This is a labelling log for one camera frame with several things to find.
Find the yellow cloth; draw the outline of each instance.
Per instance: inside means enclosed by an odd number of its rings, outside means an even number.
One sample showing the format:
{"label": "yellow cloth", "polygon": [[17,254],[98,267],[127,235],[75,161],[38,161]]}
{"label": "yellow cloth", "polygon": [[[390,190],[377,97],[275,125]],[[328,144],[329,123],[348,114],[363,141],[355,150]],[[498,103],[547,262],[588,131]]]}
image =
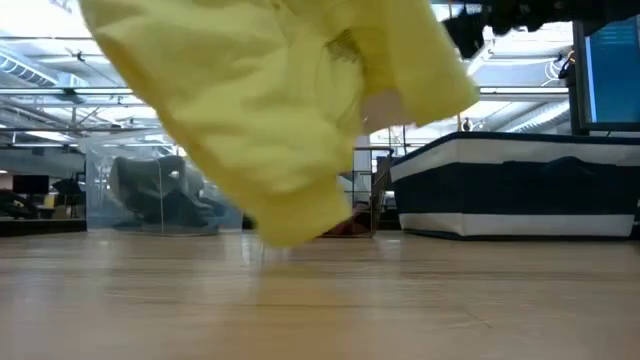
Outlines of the yellow cloth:
{"label": "yellow cloth", "polygon": [[295,245],[345,220],[360,105],[393,90],[418,125],[473,84],[425,0],[83,0],[97,42],[206,176]]}

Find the computer screen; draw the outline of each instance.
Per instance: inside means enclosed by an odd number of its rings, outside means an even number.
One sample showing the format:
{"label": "computer screen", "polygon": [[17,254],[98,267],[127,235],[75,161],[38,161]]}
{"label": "computer screen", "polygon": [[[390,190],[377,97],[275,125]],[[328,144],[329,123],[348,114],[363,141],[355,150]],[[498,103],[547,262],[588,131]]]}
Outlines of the computer screen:
{"label": "computer screen", "polygon": [[640,129],[639,17],[611,23],[584,37],[586,128]]}
{"label": "computer screen", "polygon": [[47,175],[14,175],[13,192],[17,194],[48,194],[49,176]]}

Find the dark blue stripe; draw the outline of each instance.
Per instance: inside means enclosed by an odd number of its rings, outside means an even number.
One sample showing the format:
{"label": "dark blue stripe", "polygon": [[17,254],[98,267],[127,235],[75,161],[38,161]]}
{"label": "dark blue stripe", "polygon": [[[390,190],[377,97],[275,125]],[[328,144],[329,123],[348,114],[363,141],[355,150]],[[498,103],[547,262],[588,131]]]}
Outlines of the dark blue stripe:
{"label": "dark blue stripe", "polygon": [[629,240],[629,237],[616,237],[616,236],[535,236],[535,235],[472,235],[472,236],[463,236],[460,234],[456,234],[453,232],[447,231],[431,231],[431,230],[416,230],[416,229],[405,229],[405,233],[418,235],[418,236],[426,236],[426,237],[434,237],[440,239],[447,240],[464,240],[464,241],[626,241]]}
{"label": "dark blue stripe", "polygon": [[510,141],[535,141],[557,144],[596,144],[596,145],[638,145],[640,138],[618,138],[601,136],[567,136],[567,135],[545,135],[545,134],[519,134],[519,133],[497,133],[497,132],[454,132],[443,136],[420,149],[394,161],[393,165],[402,164],[420,154],[429,151],[449,141],[457,139],[482,139],[482,140],[510,140]]}
{"label": "dark blue stripe", "polygon": [[394,182],[401,214],[635,214],[640,168],[591,164],[453,163]]}

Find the hardwood floor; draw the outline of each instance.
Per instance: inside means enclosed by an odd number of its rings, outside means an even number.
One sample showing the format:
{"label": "hardwood floor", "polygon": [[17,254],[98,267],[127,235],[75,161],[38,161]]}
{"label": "hardwood floor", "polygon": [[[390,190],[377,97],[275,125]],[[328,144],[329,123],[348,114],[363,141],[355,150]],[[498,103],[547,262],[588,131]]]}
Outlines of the hardwood floor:
{"label": "hardwood floor", "polygon": [[633,243],[0,239],[2,360],[638,359]]}

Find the ceiling light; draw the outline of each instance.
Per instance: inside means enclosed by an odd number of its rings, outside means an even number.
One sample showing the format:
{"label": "ceiling light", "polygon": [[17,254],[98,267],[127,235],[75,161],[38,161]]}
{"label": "ceiling light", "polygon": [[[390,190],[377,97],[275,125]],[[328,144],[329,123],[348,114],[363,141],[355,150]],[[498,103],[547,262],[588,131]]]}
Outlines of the ceiling light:
{"label": "ceiling light", "polygon": [[63,134],[60,134],[58,132],[27,131],[26,134],[31,135],[31,136],[37,136],[39,138],[43,138],[43,139],[47,139],[47,140],[53,140],[53,141],[66,141],[66,142],[75,141],[75,139],[72,138],[71,136],[63,135]]}
{"label": "ceiling light", "polygon": [[160,141],[164,142],[166,140],[166,136],[164,134],[156,134],[156,135],[145,135],[144,139],[146,141]]}
{"label": "ceiling light", "polygon": [[171,143],[139,143],[139,144],[125,144],[127,147],[154,147],[154,146],[171,146]]}
{"label": "ceiling light", "polygon": [[541,59],[518,59],[518,58],[511,58],[511,59],[500,59],[500,58],[494,58],[491,59],[487,65],[491,65],[491,66],[518,66],[518,65],[538,65],[538,64],[548,64],[549,62],[555,61],[557,60],[557,57],[548,57],[548,58],[541,58]]}
{"label": "ceiling light", "polygon": [[7,96],[20,96],[20,95],[32,95],[32,96],[42,96],[42,95],[64,95],[64,91],[62,89],[44,89],[44,88],[4,88],[0,89],[0,95]]}
{"label": "ceiling light", "polygon": [[568,94],[566,87],[483,87],[481,94]]}
{"label": "ceiling light", "polygon": [[[63,64],[63,63],[72,63],[77,61],[78,59],[75,56],[63,56],[63,57],[38,59],[38,62],[44,63],[44,64]],[[109,62],[109,60],[107,60],[106,58],[97,57],[97,56],[87,57],[85,61],[96,63],[96,64],[105,64],[105,65],[111,64],[111,62]]]}
{"label": "ceiling light", "polygon": [[76,88],[78,95],[133,95],[129,88]]}
{"label": "ceiling light", "polygon": [[16,143],[8,144],[13,147],[63,147],[63,144],[59,143]]}

